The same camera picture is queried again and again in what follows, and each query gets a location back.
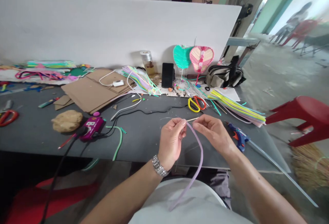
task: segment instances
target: wristwatch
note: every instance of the wristwatch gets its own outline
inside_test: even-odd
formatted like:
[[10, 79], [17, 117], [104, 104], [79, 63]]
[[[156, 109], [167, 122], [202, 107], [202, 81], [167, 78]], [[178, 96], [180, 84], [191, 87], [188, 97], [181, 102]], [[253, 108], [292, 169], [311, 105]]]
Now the wristwatch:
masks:
[[162, 177], [166, 177], [170, 171], [166, 171], [163, 166], [161, 166], [160, 162], [159, 162], [159, 159], [158, 159], [158, 155], [155, 155], [153, 158], [152, 158], [152, 164], [153, 164], [153, 167], [154, 167], [154, 170], [157, 172], [157, 174], [159, 174], [160, 176]]

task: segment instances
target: yellow scissors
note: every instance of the yellow scissors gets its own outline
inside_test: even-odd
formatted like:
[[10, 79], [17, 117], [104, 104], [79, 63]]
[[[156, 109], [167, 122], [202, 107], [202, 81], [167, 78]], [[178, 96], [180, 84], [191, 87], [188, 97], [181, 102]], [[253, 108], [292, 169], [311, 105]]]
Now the yellow scissors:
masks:
[[[194, 112], [194, 113], [198, 113], [198, 112], [200, 112], [200, 110], [205, 110], [205, 108], [207, 107], [207, 106], [206, 106], [207, 103], [206, 103], [202, 98], [198, 97], [196, 94], [195, 94], [195, 95], [192, 95], [191, 92], [190, 92], [189, 90], [186, 90], [186, 93], [187, 93], [187, 95], [189, 96], [189, 99], [188, 99], [188, 108], [189, 108], [192, 112]], [[200, 106], [198, 100], [202, 101], [202, 103], [203, 103], [203, 107]], [[194, 104], [194, 106], [197, 108], [196, 110], [193, 109], [193, 108], [191, 107], [191, 102], [192, 102], [192, 103]]]

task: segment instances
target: floor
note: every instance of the floor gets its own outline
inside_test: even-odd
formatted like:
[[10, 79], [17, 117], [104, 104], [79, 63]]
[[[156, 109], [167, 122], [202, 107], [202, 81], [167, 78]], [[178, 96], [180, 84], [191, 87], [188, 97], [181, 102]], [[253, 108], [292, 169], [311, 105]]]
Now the floor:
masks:
[[[310, 58], [307, 55], [299, 57], [298, 52], [292, 52], [290, 43], [282, 48], [267, 43], [266, 36], [249, 36], [260, 37], [262, 42], [244, 67], [247, 81], [243, 83], [242, 89], [246, 94], [246, 102], [257, 110], [266, 113], [298, 95], [309, 95], [329, 104], [329, 85], [327, 84], [329, 68], [326, 67], [329, 66], [329, 54], [327, 52], [319, 52], [315, 58]], [[291, 133], [296, 131], [295, 126], [300, 123], [301, 121], [298, 120], [288, 120], [266, 126], [289, 165], [291, 164], [291, 151], [287, 143], [289, 139], [295, 139], [298, 136]], [[328, 141], [318, 142], [317, 146], [324, 154], [329, 155]], [[47, 223], [79, 223], [106, 193], [128, 177], [129, 170], [130, 163], [128, 162], [101, 160], [88, 172], [75, 172], [61, 179], [58, 184], [59, 188], [90, 184], [94, 180], [101, 182], [101, 186], [94, 197], [81, 201], [50, 217]], [[329, 205], [327, 188], [310, 193], [311, 197], [320, 205], [320, 208], [317, 209], [301, 195], [284, 175], [265, 173], [263, 176], [304, 216], [308, 223], [329, 222], [329, 216], [325, 212]], [[253, 223], [257, 223], [232, 175], [230, 177], [230, 189], [233, 211]]]

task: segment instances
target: smartphone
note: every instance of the smartphone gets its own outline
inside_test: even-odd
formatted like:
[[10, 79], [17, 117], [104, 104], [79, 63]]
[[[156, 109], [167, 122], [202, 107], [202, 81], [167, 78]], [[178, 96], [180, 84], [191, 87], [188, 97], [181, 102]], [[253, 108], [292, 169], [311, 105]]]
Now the smartphone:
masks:
[[174, 63], [162, 63], [162, 83], [163, 88], [172, 88], [172, 82], [175, 78]]

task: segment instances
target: straw broom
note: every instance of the straw broom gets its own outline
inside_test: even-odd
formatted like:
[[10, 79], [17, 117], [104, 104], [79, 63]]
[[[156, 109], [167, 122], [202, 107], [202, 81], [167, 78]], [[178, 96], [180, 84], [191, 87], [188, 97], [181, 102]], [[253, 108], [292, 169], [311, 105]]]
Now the straw broom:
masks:
[[292, 152], [292, 165], [300, 186], [308, 192], [329, 186], [329, 157], [313, 144], [292, 147]]

